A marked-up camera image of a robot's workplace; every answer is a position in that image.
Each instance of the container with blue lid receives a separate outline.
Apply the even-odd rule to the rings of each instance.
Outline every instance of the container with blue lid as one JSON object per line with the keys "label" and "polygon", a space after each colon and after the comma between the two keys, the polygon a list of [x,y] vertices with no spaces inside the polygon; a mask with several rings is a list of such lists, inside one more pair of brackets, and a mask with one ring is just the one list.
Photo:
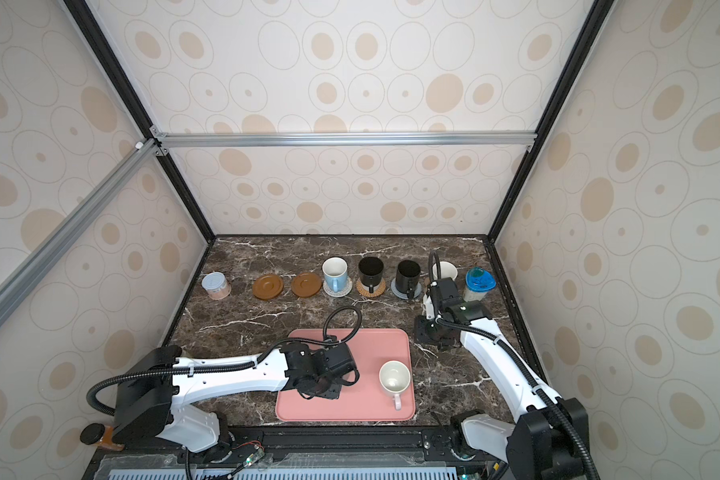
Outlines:
{"label": "container with blue lid", "polygon": [[479,266],[472,267],[467,272],[467,287],[464,289],[464,302],[482,300],[486,293],[496,286],[494,277]]}

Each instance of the black bottle cap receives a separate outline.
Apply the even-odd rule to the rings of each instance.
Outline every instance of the black bottle cap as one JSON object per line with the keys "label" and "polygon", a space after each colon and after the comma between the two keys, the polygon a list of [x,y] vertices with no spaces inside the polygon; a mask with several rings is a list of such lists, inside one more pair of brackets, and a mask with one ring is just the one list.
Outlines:
{"label": "black bottle cap", "polygon": [[85,445],[93,445],[104,436],[105,427],[100,423],[91,423],[80,432],[80,441]]}

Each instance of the light blue mug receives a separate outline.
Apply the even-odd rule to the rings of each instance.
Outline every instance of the light blue mug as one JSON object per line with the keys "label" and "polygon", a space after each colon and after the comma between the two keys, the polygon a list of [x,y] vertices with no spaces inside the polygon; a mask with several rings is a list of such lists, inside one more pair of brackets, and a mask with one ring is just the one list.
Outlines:
{"label": "light blue mug", "polygon": [[322,263],[322,275],[326,279],[328,289],[339,293],[347,286],[347,263],[343,258],[333,256]]}

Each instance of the silver horizontal bar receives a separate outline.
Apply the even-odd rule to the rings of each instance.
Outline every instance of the silver horizontal bar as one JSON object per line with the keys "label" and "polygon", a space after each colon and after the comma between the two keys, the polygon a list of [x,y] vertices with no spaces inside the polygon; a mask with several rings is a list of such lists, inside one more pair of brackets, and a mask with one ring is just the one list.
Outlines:
{"label": "silver horizontal bar", "polygon": [[158,134],[163,147],[305,147],[355,145],[530,145],[532,130],[449,132],[352,132],[336,134]]}
{"label": "silver horizontal bar", "polygon": [[134,176],[144,160],[156,152],[155,141],[144,140],[144,146],[130,155],[110,172],[80,205],[67,216],[40,247],[0,285],[0,326],[32,293],[58,260],[67,253],[80,235],[96,221],[123,186]]}

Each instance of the jar lid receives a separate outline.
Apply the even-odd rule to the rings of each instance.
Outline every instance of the jar lid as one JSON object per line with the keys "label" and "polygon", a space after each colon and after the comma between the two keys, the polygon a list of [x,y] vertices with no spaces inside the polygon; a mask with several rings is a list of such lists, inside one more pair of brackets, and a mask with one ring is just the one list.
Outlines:
{"label": "jar lid", "polygon": [[309,298],[320,291],[322,287],[322,278],[312,272],[302,272],[291,282],[291,290],[296,296],[301,298]]}
{"label": "jar lid", "polygon": [[282,278],[277,274],[265,274],[253,282],[253,295],[260,300],[271,300],[282,292]]}
{"label": "jar lid", "polygon": [[494,280],[493,276],[479,266],[474,266],[467,272],[467,288],[473,292],[488,292],[495,286],[496,280]]}
{"label": "jar lid", "polygon": [[202,278],[202,288],[206,290],[216,290],[221,288],[226,282],[224,274],[221,272],[211,272]]}
{"label": "jar lid", "polygon": [[91,423],[80,432],[80,441],[85,445],[93,445],[104,436],[106,428],[100,423]]}

